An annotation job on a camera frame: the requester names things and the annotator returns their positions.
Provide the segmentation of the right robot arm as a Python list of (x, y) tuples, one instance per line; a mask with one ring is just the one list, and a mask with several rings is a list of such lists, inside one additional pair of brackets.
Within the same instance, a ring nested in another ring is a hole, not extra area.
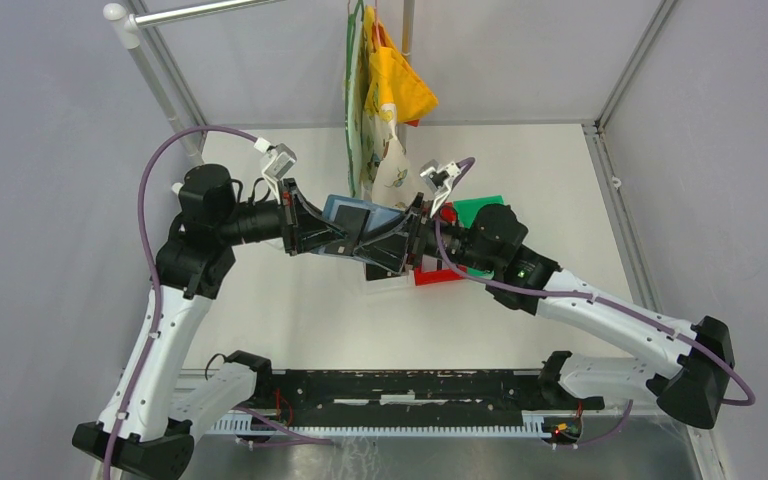
[(537, 382), (545, 405), (562, 408), (591, 397), (651, 402), (677, 421), (710, 430), (721, 408), (732, 404), (727, 389), (738, 376), (723, 321), (665, 316), (600, 290), (527, 247), (528, 229), (510, 206), (484, 205), (469, 225), (447, 221), (422, 199), (402, 209), (370, 202), (356, 209), (362, 221), (354, 256), (388, 270), (436, 257), (502, 306), (562, 322), (625, 352), (623, 358), (553, 353)]

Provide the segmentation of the white clothes rack pole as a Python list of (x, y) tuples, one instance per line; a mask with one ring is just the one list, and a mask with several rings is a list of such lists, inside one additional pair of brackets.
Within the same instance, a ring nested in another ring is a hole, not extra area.
[(112, 1), (103, 7), (104, 18), (129, 53), (171, 126), (173, 141), (180, 144), (186, 156), (195, 163), (203, 162), (202, 138), (209, 132), (222, 131), (245, 138), (253, 148), (259, 137), (206, 122), (158, 28), (261, 4), (260, 1), (211, 1), (156, 12), (148, 11), (143, 1)]

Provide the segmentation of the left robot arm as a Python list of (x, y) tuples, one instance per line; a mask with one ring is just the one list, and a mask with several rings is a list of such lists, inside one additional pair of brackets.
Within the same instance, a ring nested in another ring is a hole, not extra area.
[(166, 242), (147, 254), (151, 290), (124, 373), (99, 418), (78, 425), (75, 448), (96, 458), (104, 475), (178, 479), (200, 439), (228, 412), (275, 402), (276, 430), (289, 402), (269, 359), (243, 351), (182, 399), (174, 396), (194, 337), (235, 263), (234, 248), (278, 240), (288, 253), (314, 253), (355, 236), (327, 218), (296, 183), (278, 183), (273, 200), (244, 199), (229, 170), (205, 164), (190, 170), (177, 194), (180, 211)]

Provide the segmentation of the hanging patterned cloth bag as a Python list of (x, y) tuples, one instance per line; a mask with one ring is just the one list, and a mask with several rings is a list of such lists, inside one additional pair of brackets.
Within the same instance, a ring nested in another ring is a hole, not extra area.
[(348, 3), (343, 95), (348, 189), (357, 199), (404, 209), (416, 194), (412, 168), (398, 137), (396, 106), (378, 100), (366, 13), (364, 2)]

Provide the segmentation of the green bin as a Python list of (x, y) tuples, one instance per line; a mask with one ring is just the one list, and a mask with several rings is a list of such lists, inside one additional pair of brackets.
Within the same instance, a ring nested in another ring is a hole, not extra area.
[(501, 195), (486, 196), (479, 198), (469, 198), (463, 200), (456, 200), (453, 202), (453, 207), (457, 213), (459, 222), (469, 228), (479, 210), (486, 205), (503, 204), (504, 197)]

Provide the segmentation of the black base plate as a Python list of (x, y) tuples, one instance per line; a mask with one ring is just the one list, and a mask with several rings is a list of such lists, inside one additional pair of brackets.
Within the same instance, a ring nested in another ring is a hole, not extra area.
[(292, 427), (516, 426), (525, 414), (596, 411), (535, 370), (274, 370), (243, 406)]

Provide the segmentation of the white bin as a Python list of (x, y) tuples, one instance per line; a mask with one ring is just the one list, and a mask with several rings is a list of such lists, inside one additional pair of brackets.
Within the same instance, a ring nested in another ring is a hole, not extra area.
[(406, 270), (394, 273), (377, 265), (364, 265), (364, 279), (367, 282), (408, 281), (409, 278), (409, 273)]

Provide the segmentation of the blue card holder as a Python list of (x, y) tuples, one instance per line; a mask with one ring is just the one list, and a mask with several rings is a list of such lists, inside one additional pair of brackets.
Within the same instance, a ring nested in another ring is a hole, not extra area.
[(402, 210), (382, 206), (369, 201), (340, 195), (329, 195), (323, 209), (326, 220), (346, 231), (335, 246), (322, 246), (314, 251), (318, 255), (346, 256), (349, 246), (355, 246), (360, 240), (374, 231), (398, 219)]

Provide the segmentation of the black card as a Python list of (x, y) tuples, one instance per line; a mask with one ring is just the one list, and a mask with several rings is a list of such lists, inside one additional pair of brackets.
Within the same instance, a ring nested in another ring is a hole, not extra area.
[(344, 231), (344, 241), (355, 244), (362, 236), (370, 216), (370, 211), (364, 206), (341, 204), (334, 212), (334, 223)]

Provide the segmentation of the yellow cloth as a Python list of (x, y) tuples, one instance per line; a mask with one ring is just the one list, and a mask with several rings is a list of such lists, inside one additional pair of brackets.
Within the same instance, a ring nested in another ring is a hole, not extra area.
[(387, 122), (417, 124), (439, 101), (407, 58), (394, 47), (372, 6), (364, 10), (363, 36), (368, 78), (364, 112), (377, 114)]

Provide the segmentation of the red bin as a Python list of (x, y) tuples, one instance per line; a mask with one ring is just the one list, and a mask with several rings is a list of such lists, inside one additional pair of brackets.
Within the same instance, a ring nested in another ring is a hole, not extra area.
[[(457, 224), (458, 213), (452, 202), (446, 203), (441, 212), (445, 222)], [(418, 267), (413, 270), (414, 284), (417, 287), (433, 284), (442, 284), (462, 280), (462, 277), (454, 273), (445, 263), (436, 257), (424, 256)]]

